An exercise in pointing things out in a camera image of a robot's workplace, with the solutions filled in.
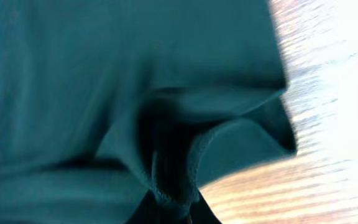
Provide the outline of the black t-shirt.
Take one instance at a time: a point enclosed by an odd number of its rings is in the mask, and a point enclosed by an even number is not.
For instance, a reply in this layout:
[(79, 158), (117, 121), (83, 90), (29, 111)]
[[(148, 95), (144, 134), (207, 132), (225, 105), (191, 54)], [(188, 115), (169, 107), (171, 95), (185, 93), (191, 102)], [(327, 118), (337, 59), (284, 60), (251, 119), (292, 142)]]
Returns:
[(294, 156), (267, 1), (0, 0), (0, 223), (126, 223)]

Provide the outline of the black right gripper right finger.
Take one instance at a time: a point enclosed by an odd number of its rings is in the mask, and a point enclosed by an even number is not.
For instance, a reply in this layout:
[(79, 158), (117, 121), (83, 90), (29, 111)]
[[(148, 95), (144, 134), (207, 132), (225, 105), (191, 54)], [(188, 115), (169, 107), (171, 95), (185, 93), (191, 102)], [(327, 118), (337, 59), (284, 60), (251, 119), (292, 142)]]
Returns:
[(201, 192), (198, 192), (198, 200), (190, 207), (190, 219), (191, 224), (221, 224)]

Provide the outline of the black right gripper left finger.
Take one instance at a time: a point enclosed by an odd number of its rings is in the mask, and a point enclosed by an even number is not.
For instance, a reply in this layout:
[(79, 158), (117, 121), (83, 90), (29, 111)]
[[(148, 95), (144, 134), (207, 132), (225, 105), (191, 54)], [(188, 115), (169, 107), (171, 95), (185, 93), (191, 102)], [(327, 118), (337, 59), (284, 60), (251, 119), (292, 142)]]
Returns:
[(151, 191), (145, 194), (126, 224), (159, 224), (159, 207)]

